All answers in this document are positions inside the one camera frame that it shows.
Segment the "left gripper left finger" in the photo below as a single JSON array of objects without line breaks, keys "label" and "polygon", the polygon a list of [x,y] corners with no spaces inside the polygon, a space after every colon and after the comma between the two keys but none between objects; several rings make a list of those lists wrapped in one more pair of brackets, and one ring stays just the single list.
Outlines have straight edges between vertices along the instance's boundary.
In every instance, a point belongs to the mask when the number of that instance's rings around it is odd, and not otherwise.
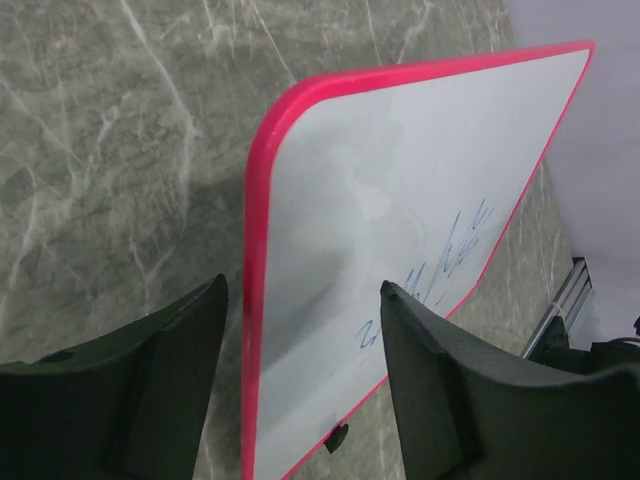
[{"label": "left gripper left finger", "polygon": [[165,308],[1,367],[5,479],[189,479],[228,311],[218,275]]}]

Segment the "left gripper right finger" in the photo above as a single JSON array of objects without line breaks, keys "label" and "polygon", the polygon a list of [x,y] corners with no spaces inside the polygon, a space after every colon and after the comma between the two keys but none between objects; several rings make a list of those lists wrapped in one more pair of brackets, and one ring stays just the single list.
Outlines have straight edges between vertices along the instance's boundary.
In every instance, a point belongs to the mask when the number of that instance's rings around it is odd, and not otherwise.
[{"label": "left gripper right finger", "polygon": [[499,349],[384,282],[384,353],[410,479],[635,479],[639,365],[590,375]]}]

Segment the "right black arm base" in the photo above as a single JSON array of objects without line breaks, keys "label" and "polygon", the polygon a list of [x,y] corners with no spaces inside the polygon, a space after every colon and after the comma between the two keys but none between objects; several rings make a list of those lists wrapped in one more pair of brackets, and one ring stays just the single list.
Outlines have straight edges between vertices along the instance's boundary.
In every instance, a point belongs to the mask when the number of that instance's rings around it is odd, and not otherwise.
[{"label": "right black arm base", "polygon": [[622,337],[592,343],[588,350],[571,348],[563,319],[554,316],[528,359],[556,370],[590,375],[623,364],[638,366],[639,339]]}]

